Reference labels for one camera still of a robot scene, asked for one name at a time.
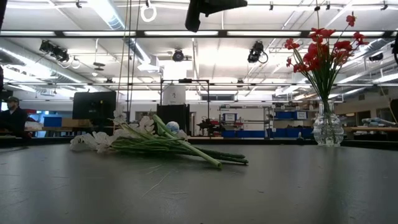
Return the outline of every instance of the man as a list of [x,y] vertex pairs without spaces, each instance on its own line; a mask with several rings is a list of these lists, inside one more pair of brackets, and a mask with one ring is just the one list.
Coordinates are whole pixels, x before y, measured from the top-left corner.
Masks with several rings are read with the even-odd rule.
[[27,113],[19,107],[19,99],[10,96],[7,99],[8,110],[0,114],[0,128],[5,128],[19,137],[26,138],[24,132]]

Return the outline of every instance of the desk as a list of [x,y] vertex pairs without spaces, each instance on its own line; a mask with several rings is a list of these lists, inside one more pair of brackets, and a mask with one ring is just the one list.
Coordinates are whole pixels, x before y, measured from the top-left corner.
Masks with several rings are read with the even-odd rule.
[[347,139],[354,139],[355,131],[384,131],[387,133],[390,132],[398,132],[398,128],[372,128],[372,127],[344,127],[344,130],[347,134]]
[[1,153],[1,223],[398,223],[398,152],[206,145],[248,166],[200,158]]

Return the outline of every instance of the pipe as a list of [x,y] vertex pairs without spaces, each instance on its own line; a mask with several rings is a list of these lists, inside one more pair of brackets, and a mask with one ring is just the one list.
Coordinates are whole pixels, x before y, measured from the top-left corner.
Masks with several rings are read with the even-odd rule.
[[[126,29],[126,25],[121,19],[121,16],[112,0],[87,0],[87,2],[97,12],[102,20],[107,23],[109,28],[120,31],[124,31]],[[135,39],[125,38],[123,41],[135,53],[140,63],[149,64],[151,62],[150,56],[138,43],[136,43]]]

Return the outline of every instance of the ceiling duct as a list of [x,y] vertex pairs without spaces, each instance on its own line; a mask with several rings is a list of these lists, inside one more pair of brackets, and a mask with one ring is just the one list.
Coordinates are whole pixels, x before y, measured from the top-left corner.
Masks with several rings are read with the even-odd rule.
[[21,65],[25,63],[12,55],[9,55],[3,51],[0,51],[0,65]]
[[[112,0],[87,0],[87,2],[112,30],[125,30],[126,25]],[[140,63],[145,65],[139,67],[141,71],[158,72],[160,70],[159,60],[155,56],[144,52],[134,38],[127,37],[123,41],[137,56]]]
[[[12,42],[0,39],[0,52],[6,54],[12,58],[16,58],[24,64],[21,65],[24,68],[29,67],[29,71],[32,71],[35,75],[43,75],[49,77],[54,73],[58,74],[60,77],[67,78],[73,83],[91,83],[91,80],[84,78],[70,70],[64,69],[61,66],[53,63],[46,58],[30,52]],[[102,86],[94,86],[98,91],[109,91],[107,88]]]

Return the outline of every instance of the glass vase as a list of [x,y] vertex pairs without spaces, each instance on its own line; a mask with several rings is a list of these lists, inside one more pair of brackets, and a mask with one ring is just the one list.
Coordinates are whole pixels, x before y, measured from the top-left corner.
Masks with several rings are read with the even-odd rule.
[[335,115],[332,101],[319,102],[319,114],[313,124],[313,136],[319,146],[340,146],[344,130],[340,120]]

